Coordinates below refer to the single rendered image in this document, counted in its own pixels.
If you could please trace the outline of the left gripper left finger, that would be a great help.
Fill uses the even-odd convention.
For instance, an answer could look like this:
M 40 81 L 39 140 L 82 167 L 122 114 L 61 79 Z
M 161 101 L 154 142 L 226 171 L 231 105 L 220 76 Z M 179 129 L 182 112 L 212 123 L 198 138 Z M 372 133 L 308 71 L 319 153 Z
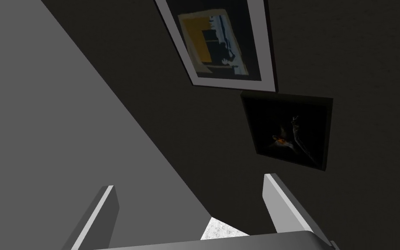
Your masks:
M 115 186 L 102 186 L 61 250 L 109 248 L 118 212 L 119 201 Z

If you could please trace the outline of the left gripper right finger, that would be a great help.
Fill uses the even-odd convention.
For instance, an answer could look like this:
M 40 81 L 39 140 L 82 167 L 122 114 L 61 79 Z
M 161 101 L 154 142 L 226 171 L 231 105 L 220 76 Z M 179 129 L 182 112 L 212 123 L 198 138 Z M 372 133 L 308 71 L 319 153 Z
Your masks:
M 333 242 L 276 174 L 264 175 L 262 197 L 277 233 L 310 231 L 333 247 Z

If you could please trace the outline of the black framed wall picture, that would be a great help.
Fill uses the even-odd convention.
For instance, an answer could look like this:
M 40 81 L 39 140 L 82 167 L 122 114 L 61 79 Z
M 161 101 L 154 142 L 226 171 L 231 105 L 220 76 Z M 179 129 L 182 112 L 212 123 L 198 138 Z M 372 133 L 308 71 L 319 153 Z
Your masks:
M 326 171 L 332 98 L 249 90 L 240 98 L 257 154 Z

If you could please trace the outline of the white framed wall picture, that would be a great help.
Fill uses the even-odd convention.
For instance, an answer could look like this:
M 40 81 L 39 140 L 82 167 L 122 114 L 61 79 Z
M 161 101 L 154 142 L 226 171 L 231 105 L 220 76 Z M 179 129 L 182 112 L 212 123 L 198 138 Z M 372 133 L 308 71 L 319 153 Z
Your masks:
M 269 0 L 153 0 L 193 86 L 278 92 Z

